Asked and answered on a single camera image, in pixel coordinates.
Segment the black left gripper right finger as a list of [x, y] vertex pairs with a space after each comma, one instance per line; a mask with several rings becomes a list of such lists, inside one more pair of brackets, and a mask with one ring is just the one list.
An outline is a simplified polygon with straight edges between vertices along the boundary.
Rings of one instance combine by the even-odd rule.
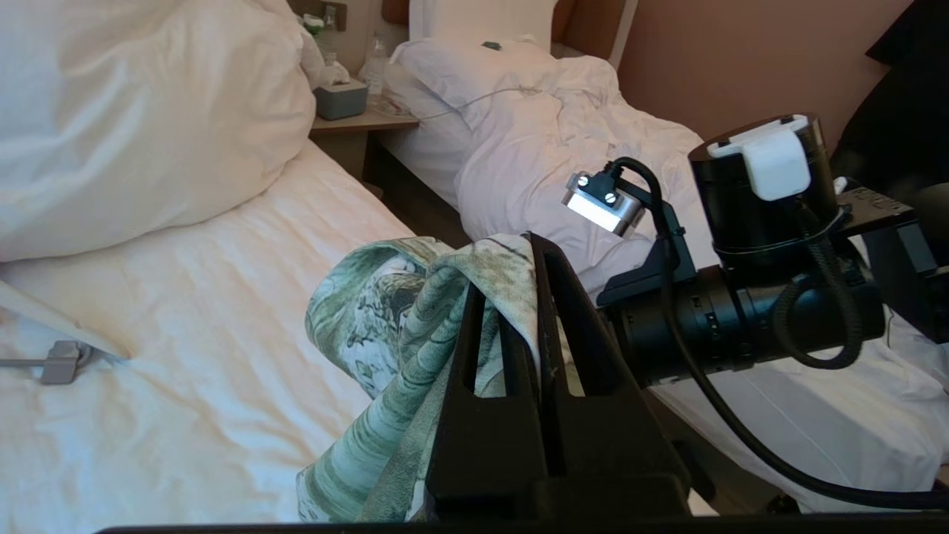
[[688, 471], [565, 254], [539, 234], [526, 239], [535, 261], [537, 354], [520, 342], [519, 382], [538, 418], [541, 469], [519, 491], [519, 517], [691, 517]]

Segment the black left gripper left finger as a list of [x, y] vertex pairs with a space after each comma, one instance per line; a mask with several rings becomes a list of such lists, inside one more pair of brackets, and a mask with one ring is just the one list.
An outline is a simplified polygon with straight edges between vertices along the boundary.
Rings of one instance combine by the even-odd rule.
[[498, 398], [475, 394], [486, 300], [471, 286], [455, 344], [426, 477], [438, 521], [516, 521], [531, 514], [531, 486], [548, 475], [535, 366], [526, 341], [500, 319]]

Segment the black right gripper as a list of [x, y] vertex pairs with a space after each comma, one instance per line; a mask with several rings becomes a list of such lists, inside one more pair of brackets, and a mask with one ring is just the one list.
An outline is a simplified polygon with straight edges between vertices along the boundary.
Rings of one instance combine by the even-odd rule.
[[[621, 354], [643, 386], [690, 378], [661, 311], [658, 264], [644, 264], [648, 278], [633, 271], [614, 276], [597, 304], [612, 325]], [[773, 307], [785, 288], [804, 293], [787, 313], [794, 348], [807, 354], [837, 349], [845, 342], [841, 311], [816, 267], [787, 271], [745, 271], [712, 265], [687, 270], [673, 286], [673, 311], [692, 357], [703, 372], [740, 371], [786, 357], [773, 325]]]

